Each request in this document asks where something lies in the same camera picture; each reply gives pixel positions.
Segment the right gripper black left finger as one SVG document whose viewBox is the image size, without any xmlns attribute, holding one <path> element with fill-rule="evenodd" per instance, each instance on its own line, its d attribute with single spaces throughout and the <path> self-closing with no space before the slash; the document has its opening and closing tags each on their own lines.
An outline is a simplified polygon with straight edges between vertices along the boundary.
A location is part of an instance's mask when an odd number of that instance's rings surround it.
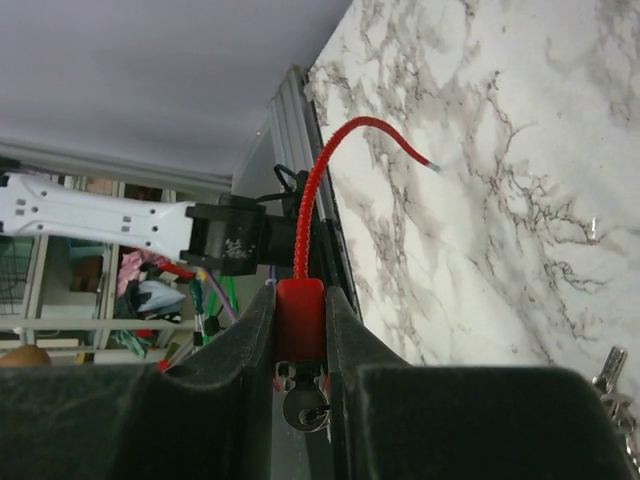
<svg viewBox="0 0 640 480">
<path fill-rule="evenodd" d="M 180 364 L 5 368 L 5 479 L 266 479 L 275 289 Z"/>
</svg>

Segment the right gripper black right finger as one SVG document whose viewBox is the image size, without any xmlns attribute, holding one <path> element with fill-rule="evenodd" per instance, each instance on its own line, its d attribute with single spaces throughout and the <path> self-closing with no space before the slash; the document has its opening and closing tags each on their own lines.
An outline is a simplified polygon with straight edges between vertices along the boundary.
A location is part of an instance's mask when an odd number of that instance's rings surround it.
<svg viewBox="0 0 640 480">
<path fill-rule="evenodd" d="M 630 479 L 594 388 L 550 367 L 413 366 L 326 293 L 338 479 Z"/>
</svg>

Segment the red cable seal lock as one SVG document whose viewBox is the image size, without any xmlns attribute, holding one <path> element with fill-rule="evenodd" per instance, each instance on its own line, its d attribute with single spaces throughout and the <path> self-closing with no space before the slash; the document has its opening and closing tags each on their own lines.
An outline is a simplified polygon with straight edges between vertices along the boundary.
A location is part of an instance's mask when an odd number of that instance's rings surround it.
<svg viewBox="0 0 640 480">
<path fill-rule="evenodd" d="M 318 362 L 326 359 L 326 306 L 322 280 L 309 276 L 312 213 L 323 175 L 341 142 L 359 127 L 372 127 L 393 139 L 419 164 L 438 172 L 440 166 L 421 155 L 389 123 L 358 116 L 339 127 L 322 148 L 305 184 L 298 211 L 293 277 L 277 283 L 275 300 L 276 360 Z"/>
</svg>

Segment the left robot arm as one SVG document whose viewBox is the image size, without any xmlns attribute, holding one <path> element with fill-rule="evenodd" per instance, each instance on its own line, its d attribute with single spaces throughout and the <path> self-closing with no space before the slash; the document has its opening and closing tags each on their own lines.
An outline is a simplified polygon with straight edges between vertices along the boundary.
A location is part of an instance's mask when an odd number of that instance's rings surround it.
<svg viewBox="0 0 640 480">
<path fill-rule="evenodd" d="M 1 233 L 53 235 L 147 250 L 227 276 L 293 264 L 296 223 L 255 200 L 225 194 L 215 205 L 115 198 L 43 177 L 1 177 Z"/>
</svg>

